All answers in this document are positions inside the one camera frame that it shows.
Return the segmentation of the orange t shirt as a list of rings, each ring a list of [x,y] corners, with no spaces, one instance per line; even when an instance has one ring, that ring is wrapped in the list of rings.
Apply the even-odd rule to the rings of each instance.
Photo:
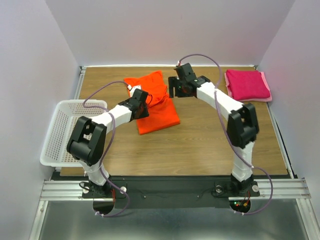
[[[164,82],[162,71],[157,70],[139,78],[127,77],[124,81],[132,87],[140,86],[150,94],[147,97],[149,116],[136,121],[140,135],[180,124],[180,118],[173,100],[169,97],[168,86]]]

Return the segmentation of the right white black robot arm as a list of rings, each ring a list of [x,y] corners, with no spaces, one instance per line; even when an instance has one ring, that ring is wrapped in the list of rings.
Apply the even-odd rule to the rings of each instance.
[[[168,78],[170,98],[195,97],[217,111],[222,130],[234,152],[229,189],[235,195],[242,195],[254,181],[252,154],[259,133],[255,106],[234,100],[207,77],[196,76],[189,63],[179,63],[174,70],[177,76]]]

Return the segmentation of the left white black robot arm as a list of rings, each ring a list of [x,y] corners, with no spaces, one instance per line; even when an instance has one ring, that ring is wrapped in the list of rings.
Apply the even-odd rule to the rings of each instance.
[[[95,192],[100,197],[106,197],[113,188],[110,175],[103,166],[103,159],[111,147],[105,146],[106,136],[112,133],[115,137],[116,127],[130,123],[133,120],[149,116],[147,98],[149,93],[139,88],[130,93],[130,98],[118,103],[113,109],[99,108],[105,112],[89,118],[78,118],[66,150],[79,161],[89,178],[89,186],[82,188]]]

